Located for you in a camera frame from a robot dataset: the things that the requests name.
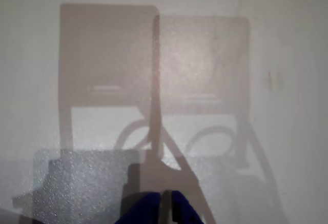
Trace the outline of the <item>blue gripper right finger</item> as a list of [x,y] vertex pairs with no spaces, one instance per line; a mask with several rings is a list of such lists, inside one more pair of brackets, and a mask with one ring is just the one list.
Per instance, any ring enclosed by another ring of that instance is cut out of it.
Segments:
[[172,221],[178,224],[203,224],[200,216],[180,191],[171,192]]

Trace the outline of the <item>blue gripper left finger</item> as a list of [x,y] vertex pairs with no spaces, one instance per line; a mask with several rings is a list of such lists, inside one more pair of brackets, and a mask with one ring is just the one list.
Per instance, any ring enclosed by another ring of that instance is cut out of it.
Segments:
[[115,223],[158,223],[161,194],[139,192],[122,200],[120,218]]

